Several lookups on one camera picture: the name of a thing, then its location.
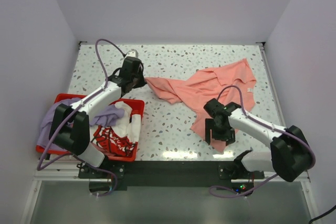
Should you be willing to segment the pink t shirt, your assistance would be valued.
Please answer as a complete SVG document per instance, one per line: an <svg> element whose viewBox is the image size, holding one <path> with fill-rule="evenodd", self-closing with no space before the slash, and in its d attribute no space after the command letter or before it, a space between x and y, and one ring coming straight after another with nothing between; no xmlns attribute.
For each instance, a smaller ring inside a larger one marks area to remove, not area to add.
<svg viewBox="0 0 336 224"><path fill-rule="evenodd" d="M175 80L159 77L148 77L146 82L158 98L175 104L183 102L196 113L196 120L191 130L205 139L205 120L209 115L204 105L213 98L219 98L220 103L230 102L240 104L239 92L225 87L234 85L240 88L244 108L251 111L255 106L253 89L257 82L247 59L217 68L206 68L197 71L187 80Z"/></svg>

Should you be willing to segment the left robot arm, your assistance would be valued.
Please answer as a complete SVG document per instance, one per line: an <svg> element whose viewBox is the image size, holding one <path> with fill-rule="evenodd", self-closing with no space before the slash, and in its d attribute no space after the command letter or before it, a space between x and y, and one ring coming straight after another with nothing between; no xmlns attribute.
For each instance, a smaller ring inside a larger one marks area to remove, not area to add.
<svg viewBox="0 0 336 224"><path fill-rule="evenodd" d="M106 77L94 92L71 104L56 107L52 120L49 143L65 149L81 161L91 165L90 171L97 178L108 174L107 156L90 142L90 120L112 102L122 98L132 89L143 87L143 63L136 57L126 56L122 67Z"/></svg>

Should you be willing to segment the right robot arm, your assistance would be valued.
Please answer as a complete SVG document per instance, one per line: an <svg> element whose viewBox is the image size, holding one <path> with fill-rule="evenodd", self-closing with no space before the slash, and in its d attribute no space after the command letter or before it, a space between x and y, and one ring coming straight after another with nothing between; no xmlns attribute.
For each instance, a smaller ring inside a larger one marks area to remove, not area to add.
<svg viewBox="0 0 336 224"><path fill-rule="evenodd" d="M280 127L248 113L237 103L221 104L211 99L204 105L209 115L205 120L205 141L236 141L235 131L242 131L269 150L246 150L238 155L232 165L232 173L246 178L252 172L273 172L287 182L294 181L301 173L314 167L316 158L303 132L296 126Z"/></svg>

